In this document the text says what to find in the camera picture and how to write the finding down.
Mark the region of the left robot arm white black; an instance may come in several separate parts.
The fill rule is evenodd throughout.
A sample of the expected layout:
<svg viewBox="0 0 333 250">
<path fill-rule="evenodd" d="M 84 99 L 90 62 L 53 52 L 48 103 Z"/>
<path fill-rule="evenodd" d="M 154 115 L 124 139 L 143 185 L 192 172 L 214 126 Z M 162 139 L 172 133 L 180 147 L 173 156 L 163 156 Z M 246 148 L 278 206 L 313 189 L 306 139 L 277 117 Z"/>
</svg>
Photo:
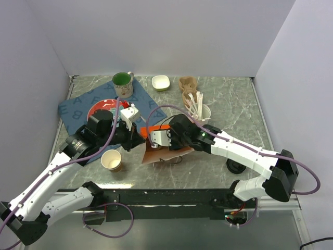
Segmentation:
<svg viewBox="0 0 333 250">
<path fill-rule="evenodd" d="M 67 137 L 59 151 L 39 177 L 19 196 L 1 202 L 1 219 L 24 245 L 36 242 L 47 228 L 67 214 L 85 207 L 98 209 L 104 192 L 92 181 L 58 201 L 50 198 L 63 182 L 109 145 L 120 144 L 126 151 L 145 142 L 137 132 L 135 121 L 140 117 L 134 107 L 116 114 L 99 109 L 88 122 Z"/>
</svg>

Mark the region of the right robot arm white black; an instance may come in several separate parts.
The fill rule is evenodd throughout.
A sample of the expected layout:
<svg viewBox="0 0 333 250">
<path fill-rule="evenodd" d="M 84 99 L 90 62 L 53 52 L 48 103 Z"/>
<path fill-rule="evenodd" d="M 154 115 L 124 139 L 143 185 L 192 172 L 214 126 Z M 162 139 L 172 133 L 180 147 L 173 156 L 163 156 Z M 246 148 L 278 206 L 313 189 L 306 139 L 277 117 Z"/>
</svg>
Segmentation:
<svg viewBox="0 0 333 250">
<path fill-rule="evenodd" d="M 233 183 L 232 192 L 227 196 L 232 207 L 240 207 L 251 198 L 265 195 L 279 202 L 289 201 L 299 175 L 291 152 L 284 149 L 279 153 L 250 145 L 209 124 L 200 127 L 184 114 L 173 117 L 169 126 L 173 148 L 188 146 L 222 156 L 259 174 Z"/>
</svg>

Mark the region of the brown paper cup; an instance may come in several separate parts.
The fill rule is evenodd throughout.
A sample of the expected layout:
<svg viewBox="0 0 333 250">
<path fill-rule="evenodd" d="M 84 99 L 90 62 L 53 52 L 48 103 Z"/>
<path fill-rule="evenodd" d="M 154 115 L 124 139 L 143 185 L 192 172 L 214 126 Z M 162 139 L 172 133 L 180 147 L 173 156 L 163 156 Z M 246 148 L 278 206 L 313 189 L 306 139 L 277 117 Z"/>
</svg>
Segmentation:
<svg viewBox="0 0 333 250">
<path fill-rule="evenodd" d="M 108 150 L 103 153 L 101 164 L 105 169 L 111 172 L 119 172 L 122 169 L 122 156 L 114 149 Z"/>
</svg>

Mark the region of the orange paper bag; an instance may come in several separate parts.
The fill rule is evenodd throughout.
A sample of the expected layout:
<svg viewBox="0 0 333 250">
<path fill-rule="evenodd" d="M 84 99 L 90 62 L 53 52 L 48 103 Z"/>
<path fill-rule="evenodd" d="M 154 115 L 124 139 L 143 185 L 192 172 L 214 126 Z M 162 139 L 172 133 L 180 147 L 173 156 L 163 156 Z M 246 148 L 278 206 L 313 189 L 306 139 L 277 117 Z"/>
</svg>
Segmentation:
<svg viewBox="0 0 333 250">
<path fill-rule="evenodd" d="M 146 139 L 146 150 L 142 160 L 143 165 L 160 161 L 169 161 L 194 151 L 194 149 L 190 147 L 184 147 L 176 151 L 169 150 L 168 147 L 164 146 L 158 148 L 152 148 L 148 140 L 148 133 L 145 127 L 142 127 L 140 129 L 140 134 L 143 138 Z"/>
</svg>

